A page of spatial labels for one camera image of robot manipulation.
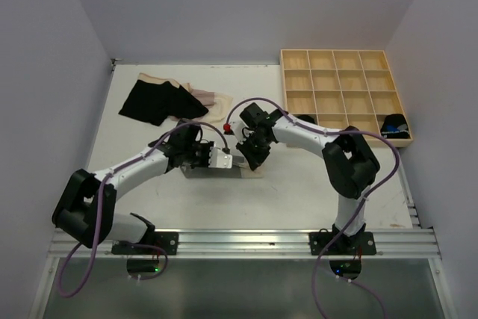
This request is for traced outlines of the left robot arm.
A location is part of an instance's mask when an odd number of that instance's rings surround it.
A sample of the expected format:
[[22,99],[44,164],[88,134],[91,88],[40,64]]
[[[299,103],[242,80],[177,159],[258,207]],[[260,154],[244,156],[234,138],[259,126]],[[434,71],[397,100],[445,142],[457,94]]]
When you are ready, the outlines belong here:
[[213,141],[197,139],[199,126],[179,124],[164,139],[148,144],[121,164],[96,172],[75,171],[53,211],[52,223],[87,248],[128,242],[138,253],[155,245],[154,225],[138,214],[118,214],[117,200],[144,182],[181,167],[209,167]]

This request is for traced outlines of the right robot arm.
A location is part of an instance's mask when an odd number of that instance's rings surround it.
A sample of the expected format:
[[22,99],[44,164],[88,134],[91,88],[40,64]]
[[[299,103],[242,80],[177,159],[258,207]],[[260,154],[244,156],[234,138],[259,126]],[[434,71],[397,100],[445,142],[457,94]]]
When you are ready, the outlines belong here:
[[245,107],[240,119],[226,119],[226,134],[233,134],[236,149],[245,157],[251,170],[259,168],[270,154],[272,143],[304,149],[324,161],[333,189],[338,193],[338,213],[332,236],[334,248],[351,253],[359,245],[358,233],[364,231],[364,205],[361,201],[375,182],[379,162],[358,129],[328,130],[308,123],[281,109],[271,113],[256,103]]

